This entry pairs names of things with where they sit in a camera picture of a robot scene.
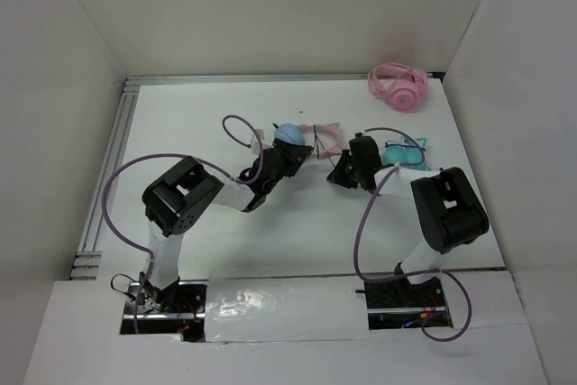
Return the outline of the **blue pink cat-ear headphones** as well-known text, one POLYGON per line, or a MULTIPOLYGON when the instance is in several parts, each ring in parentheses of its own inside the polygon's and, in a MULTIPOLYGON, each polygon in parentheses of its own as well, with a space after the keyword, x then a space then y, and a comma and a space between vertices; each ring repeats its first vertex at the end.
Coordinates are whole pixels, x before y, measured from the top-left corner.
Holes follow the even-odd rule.
POLYGON ((343 138, 339 123, 330 124, 274 124, 274 138, 283 142, 297 145, 306 145, 306 134, 314 138, 313 148, 318 160, 330 159, 340 155, 343 151, 343 138), (332 147, 325 147, 320 139, 321 135, 328 136, 334 142, 332 147))

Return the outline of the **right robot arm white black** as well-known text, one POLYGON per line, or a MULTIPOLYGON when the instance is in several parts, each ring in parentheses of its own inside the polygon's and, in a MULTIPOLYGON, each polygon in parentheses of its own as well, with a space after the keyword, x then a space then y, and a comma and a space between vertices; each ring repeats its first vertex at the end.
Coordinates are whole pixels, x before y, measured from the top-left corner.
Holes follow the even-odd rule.
POLYGON ((385 193, 414 204, 421 230, 417 246, 398 263, 392 278, 362 276, 367 284, 391 289, 404 306, 415 305, 424 296, 427 283, 443 266, 446 254, 473 243, 490 229, 487 213, 462 169, 428 168, 424 138, 413 139, 405 134, 400 141, 387 142, 380 151, 369 135, 357 133, 326 180, 371 194, 353 244, 353 267, 358 275, 362 275, 362 230, 377 197, 385 193))

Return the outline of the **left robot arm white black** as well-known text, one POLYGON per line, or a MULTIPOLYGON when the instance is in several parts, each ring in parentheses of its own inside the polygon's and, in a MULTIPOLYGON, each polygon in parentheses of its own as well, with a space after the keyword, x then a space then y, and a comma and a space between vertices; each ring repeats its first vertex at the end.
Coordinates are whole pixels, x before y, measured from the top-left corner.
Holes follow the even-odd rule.
POLYGON ((312 153, 309 145, 276 139, 237 181, 225 183, 187 156, 152 182, 142 195, 153 255, 140 276, 147 303, 159 312, 177 304, 184 234, 211 204, 242 213, 256 210, 282 179, 298 173, 312 153))

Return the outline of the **teal white cat-ear headphones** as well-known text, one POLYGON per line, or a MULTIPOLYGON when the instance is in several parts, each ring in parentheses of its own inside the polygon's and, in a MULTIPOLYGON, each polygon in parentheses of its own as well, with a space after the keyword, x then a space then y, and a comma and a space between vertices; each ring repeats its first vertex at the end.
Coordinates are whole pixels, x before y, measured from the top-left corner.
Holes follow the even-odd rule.
POLYGON ((435 170, 435 168, 429 164, 427 155, 425 155, 424 160, 421 160, 421 151, 412 141, 403 136, 401 136, 396 141, 386 141, 384 145, 384 151, 380 155, 380 159, 383 165, 390 165, 395 163, 399 163, 400 165, 407 165, 409 163, 420 161, 420 164, 416 166, 409 166, 409 168, 422 171, 435 170))

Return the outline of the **white sheet over base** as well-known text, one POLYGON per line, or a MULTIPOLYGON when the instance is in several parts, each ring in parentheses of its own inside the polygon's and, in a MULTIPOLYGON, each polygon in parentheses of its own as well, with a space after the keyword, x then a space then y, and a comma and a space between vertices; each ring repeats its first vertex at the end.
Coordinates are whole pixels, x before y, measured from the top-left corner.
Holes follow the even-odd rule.
POLYGON ((354 276, 213 279, 205 302, 210 343, 340 341, 369 334, 365 297, 354 276))

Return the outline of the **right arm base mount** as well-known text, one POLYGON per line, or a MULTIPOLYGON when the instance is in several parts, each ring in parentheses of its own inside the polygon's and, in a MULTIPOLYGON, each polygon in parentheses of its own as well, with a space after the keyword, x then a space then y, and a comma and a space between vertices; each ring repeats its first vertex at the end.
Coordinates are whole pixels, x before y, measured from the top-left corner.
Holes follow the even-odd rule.
POLYGON ((364 282, 355 293, 367 307, 368 327, 371 331, 451 327, 452 320, 440 279, 433 277, 423 284, 412 286, 407 281, 386 285, 364 282))

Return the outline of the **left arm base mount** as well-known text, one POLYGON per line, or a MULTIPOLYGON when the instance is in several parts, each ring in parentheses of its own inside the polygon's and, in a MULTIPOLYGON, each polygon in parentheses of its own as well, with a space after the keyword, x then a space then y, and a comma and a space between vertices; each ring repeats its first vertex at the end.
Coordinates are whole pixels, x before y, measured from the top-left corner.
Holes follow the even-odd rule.
POLYGON ((121 335, 176 335, 187 343, 206 340, 206 281, 181 281, 176 297, 165 307, 155 304, 144 291, 135 303, 139 284, 127 274, 115 274, 110 287, 124 296, 121 335))

